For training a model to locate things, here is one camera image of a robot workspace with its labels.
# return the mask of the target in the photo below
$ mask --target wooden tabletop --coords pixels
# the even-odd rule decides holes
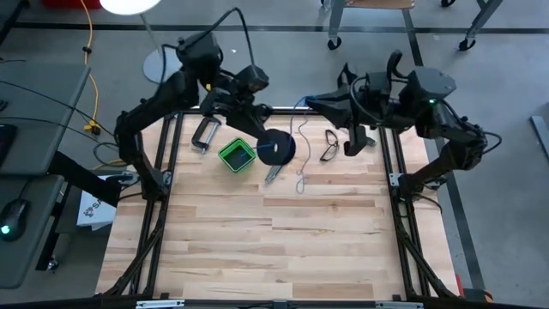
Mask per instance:
[[[348,136],[324,118],[309,117],[302,131],[311,143],[311,159],[305,166],[305,193],[298,194],[296,172],[308,154],[296,132],[303,117],[294,119],[296,156],[271,185],[265,185],[270,167],[259,160],[240,174],[222,163],[217,153],[235,137],[256,145],[226,125],[217,130],[205,155],[192,151],[190,139],[201,119],[184,117],[155,294],[209,300],[404,298],[381,146],[355,157],[346,157],[341,147],[335,159],[322,163],[324,131],[335,131],[341,144]],[[289,119],[273,116],[266,126],[289,130]],[[143,133],[150,158],[160,128],[159,122]],[[376,131],[369,134],[379,141]],[[401,140],[408,171],[427,163],[424,142],[413,129]],[[168,143],[165,162],[170,147]],[[136,186],[124,194],[139,190]],[[426,201],[414,206],[425,258],[457,293],[440,210]],[[97,292],[110,288],[135,256],[144,209],[140,197],[118,205]],[[409,260],[419,291],[417,269]],[[148,262],[143,269],[142,287]]]

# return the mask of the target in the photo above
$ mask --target concrete floor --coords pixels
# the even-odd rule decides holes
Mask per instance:
[[[148,14],[153,24],[208,25],[225,10],[239,6],[249,25],[325,25],[317,0],[164,0]],[[468,27],[479,9],[473,0],[458,1],[441,9],[437,0],[420,0],[412,10],[416,27]],[[505,1],[488,27],[549,27],[549,3],[543,0]],[[92,14],[96,23],[139,23],[105,11]],[[19,21],[86,23],[80,10],[48,11],[33,2]],[[239,24],[236,17],[225,25]],[[400,11],[348,9],[342,26],[403,27]],[[174,43],[190,33],[158,32],[160,40]],[[225,51],[225,69],[248,64],[244,35],[217,32]],[[335,89],[335,77],[345,62],[359,72],[383,70],[394,49],[404,52],[401,70],[413,68],[405,33],[341,33],[343,45],[326,48],[326,33],[253,32],[250,34],[257,64],[269,75],[271,85],[257,101],[273,106],[293,106],[305,94]],[[528,118],[538,114],[549,121],[549,88],[546,86],[549,36],[544,34],[480,35],[475,48],[455,52],[462,35],[419,34],[425,66],[456,79],[458,89],[449,102],[486,130],[497,132],[504,143],[470,172],[456,173],[463,205],[487,289],[497,302],[549,306],[549,184],[548,162]],[[0,57],[38,62],[79,63],[87,31],[14,29],[0,46]],[[100,89],[99,121],[112,129],[122,110],[150,96],[155,85],[142,75],[142,60],[154,47],[142,31],[95,31],[92,73]],[[88,83],[79,107],[93,110],[94,92]],[[71,126],[81,128],[74,117]],[[106,136],[101,140],[108,141]],[[97,165],[92,144],[67,132],[61,150],[85,167]],[[433,142],[426,143],[434,158]],[[107,159],[116,154],[105,152]],[[449,199],[439,198],[456,272],[468,285],[467,269]],[[106,237],[76,236],[68,241],[64,265],[56,275],[29,272],[25,285],[0,291],[2,302],[85,297],[94,292]]]

